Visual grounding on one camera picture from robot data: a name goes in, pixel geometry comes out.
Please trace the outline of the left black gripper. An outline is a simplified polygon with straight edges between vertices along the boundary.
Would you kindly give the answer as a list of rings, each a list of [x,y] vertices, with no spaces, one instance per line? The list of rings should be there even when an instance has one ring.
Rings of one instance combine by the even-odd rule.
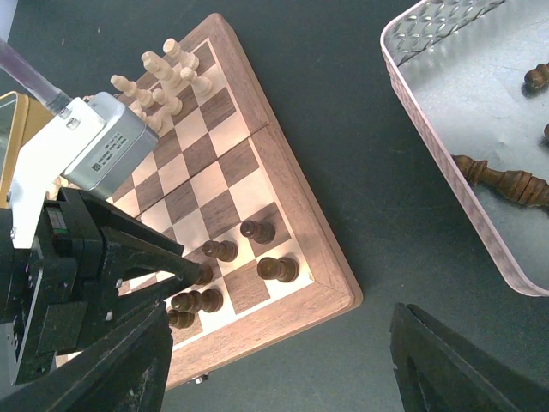
[[[172,276],[133,293],[173,296],[196,283],[200,265],[112,227],[100,231],[81,190],[63,188],[46,201],[27,249],[13,245],[10,209],[1,211],[1,323],[7,334],[12,385],[45,376],[60,352],[76,348],[88,303],[84,295],[100,286],[116,296],[116,281],[159,271]]]

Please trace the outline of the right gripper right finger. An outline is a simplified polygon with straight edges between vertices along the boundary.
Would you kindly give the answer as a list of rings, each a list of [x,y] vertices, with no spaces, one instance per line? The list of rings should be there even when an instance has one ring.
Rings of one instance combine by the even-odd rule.
[[[416,305],[395,305],[395,379],[406,411],[547,411],[548,389]]]

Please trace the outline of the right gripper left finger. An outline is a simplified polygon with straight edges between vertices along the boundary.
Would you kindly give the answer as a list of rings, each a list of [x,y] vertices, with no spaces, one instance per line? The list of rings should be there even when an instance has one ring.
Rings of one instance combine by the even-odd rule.
[[[172,358],[166,303],[139,312],[47,376],[1,400],[2,411],[159,411]]]

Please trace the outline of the dark pawn placed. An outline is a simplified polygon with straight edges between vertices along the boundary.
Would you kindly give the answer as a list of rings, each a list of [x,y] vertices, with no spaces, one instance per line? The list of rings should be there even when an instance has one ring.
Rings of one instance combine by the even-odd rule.
[[[190,328],[196,317],[192,312],[179,312],[173,309],[167,311],[167,316],[168,324],[178,330]]]
[[[268,244],[275,238],[275,227],[267,221],[243,221],[240,232],[245,238],[261,245]]]
[[[202,245],[202,253],[210,258],[217,258],[222,262],[231,262],[238,255],[238,246],[230,240],[208,240]]]
[[[299,265],[292,257],[263,257],[257,264],[257,274],[263,280],[293,282],[299,276]]]
[[[207,313],[217,312],[223,305],[223,295],[220,290],[211,288],[204,292],[196,290],[180,293],[172,297],[171,306],[179,312]]]

